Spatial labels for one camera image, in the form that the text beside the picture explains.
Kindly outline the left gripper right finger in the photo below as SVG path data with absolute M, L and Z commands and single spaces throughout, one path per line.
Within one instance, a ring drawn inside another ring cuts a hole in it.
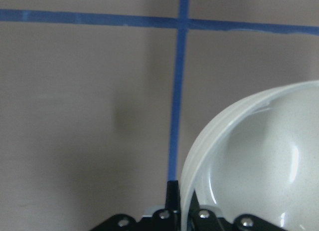
M 188 210 L 189 231 L 284 231 L 252 214 L 237 216 L 234 221 L 228 222 L 223 217 L 218 217 L 212 210 L 201 208 L 196 192 L 193 192 Z

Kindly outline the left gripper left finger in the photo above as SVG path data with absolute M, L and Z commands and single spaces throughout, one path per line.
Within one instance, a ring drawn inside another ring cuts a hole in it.
M 126 214 L 116 214 L 98 224 L 93 231 L 179 231 L 180 195 L 178 181 L 168 181 L 165 206 L 139 221 Z

